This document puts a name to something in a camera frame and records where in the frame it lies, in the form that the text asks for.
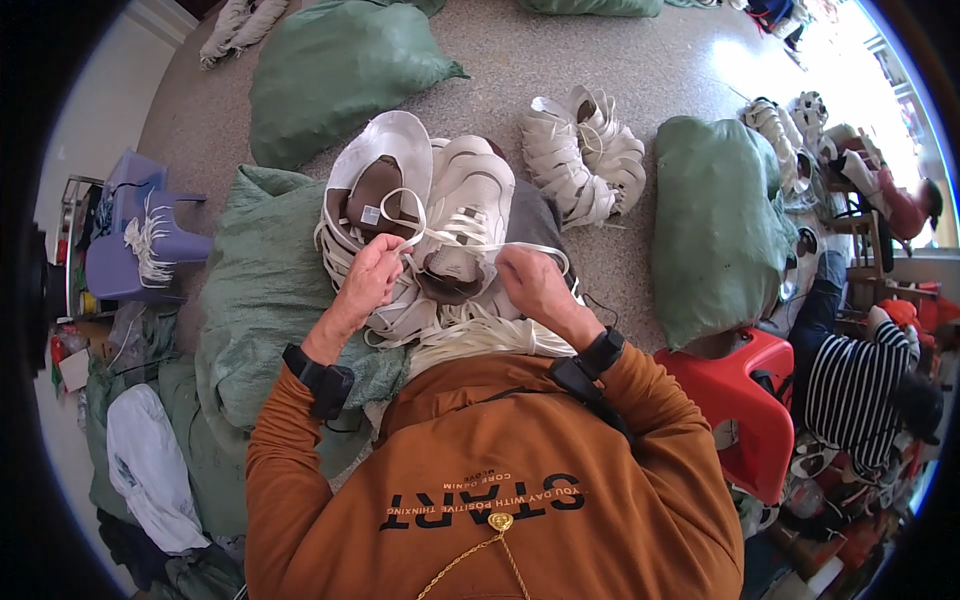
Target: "gold pendant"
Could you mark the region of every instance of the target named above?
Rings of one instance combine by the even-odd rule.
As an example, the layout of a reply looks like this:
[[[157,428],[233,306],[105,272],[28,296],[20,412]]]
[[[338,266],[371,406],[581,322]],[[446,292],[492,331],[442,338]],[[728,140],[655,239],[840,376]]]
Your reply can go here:
[[[507,513],[493,513],[487,517],[490,526],[500,532],[507,531],[514,524],[514,518]]]

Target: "gold chain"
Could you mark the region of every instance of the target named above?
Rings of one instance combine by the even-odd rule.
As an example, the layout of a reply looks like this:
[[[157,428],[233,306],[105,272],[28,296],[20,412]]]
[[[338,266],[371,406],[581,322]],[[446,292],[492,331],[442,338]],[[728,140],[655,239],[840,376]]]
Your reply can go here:
[[[526,584],[523,583],[523,578],[520,577],[520,569],[516,567],[516,561],[514,561],[514,555],[510,551],[510,546],[507,545],[507,541],[503,539],[504,534],[506,534],[507,530],[510,529],[510,526],[514,524],[514,518],[510,515],[507,515],[506,513],[493,513],[487,518],[487,522],[490,524],[490,526],[493,529],[496,529],[499,533],[497,533],[495,536],[493,536],[489,540],[481,541],[477,545],[470,548],[470,550],[468,550],[467,552],[464,552],[457,558],[453,559],[453,561],[451,561],[450,564],[444,567],[444,570],[437,573],[437,576],[434,577],[432,580],[430,580],[430,583],[426,585],[426,588],[424,588],[423,591],[420,593],[420,595],[417,596],[417,600],[423,600],[423,596],[425,596],[427,592],[430,591],[430,589],[434,587],[434,585],[436,585],[438,581],[440,581],[441,577],[446,575],[447,571],[449,571],[451,568],[456,566],[457,563],[459,563],[469,555],[473,554],[477,550],[481,548],[486,548],[487,546],[494,543],[495,541],[499,541],[500,543],[503,544],[503,549],[507,551],[507,558],[510,559],[510,566],[514,568],[514,574],[516,575],[516,580],[520,583],[520,589],[523,591],[523,597],[525,598],[525,600],[530,600],[530,594],[527,592],[527,586]]]

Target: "speckled floor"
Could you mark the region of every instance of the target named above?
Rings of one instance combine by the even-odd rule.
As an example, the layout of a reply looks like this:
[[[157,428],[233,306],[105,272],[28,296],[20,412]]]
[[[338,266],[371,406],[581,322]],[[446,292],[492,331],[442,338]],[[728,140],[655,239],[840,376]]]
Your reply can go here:
[[[290,12],[298,7],[295,0]],[[809,74],[779,40],[762,36],[749,17],[727,6],[665,6],[656,19],[630,19],[534,15],[515,0],[447,0],[430,27],[440,48],[472,79],[435,85],[400,108],[419,116],[432,135],[493,139],[518,177],[529,179],[518,124],[534,96],[562,101],[575,84],[615,96],[616,115],[647,144],[647,188],[629,215],[614,220],[623,229],[577,228],[564,238],[583,290],[619,313],[618,328],[631,342],[647,351],[662,348],[650,281],[657,126],[678,114],[735,117],[745,97],[786,102],[811,88]],[[183,228],[206,235],[214,232],[236,165],[252,162],[247,92],[262,47],[202,72],[197,52],[212,28],[207,19],[174,56],[138,148],[169,166],[170,189],[208,196],[205,204],[178,206],[177,212]],[[317,155],[302,172],[324,178],[342,149]],[[186,350],[196,344],[195,298],[204,280],[200,269],[185,281],[190,300],[180,313],[178,339]]]

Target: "person in striped shirt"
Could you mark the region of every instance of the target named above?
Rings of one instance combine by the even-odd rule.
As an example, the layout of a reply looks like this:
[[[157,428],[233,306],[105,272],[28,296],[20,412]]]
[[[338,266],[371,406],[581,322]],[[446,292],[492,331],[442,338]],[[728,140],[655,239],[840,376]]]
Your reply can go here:
[[[817,275],[788,338],[794,350],[791,415],[829,446],[851,456],[853,474],[875,482],[886,470],[894,438],[906,430],[927,444],[943,415],[943,394],[914,372],[917,331],[900,331],[878,306],[867,340],[833,334],[846,282],[839,252],[820,256]]]

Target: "brown sweatshirt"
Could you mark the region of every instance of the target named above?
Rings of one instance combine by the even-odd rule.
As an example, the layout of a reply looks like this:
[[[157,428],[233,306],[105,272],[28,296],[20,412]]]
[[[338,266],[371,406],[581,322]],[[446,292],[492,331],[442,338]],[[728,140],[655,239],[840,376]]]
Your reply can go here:
[[[700,411],[629,344],[604,373],[626,438],[559,391],[551,359],[491,354],[411,381],[336,494],[310,394],[283,367],[247,453],[250,597],[416,598],[506,541],[534,598],[737,598],[743,539]],[[522,387],[550,394],[512,393]],[[427,598],[521,597],[502,545]]]

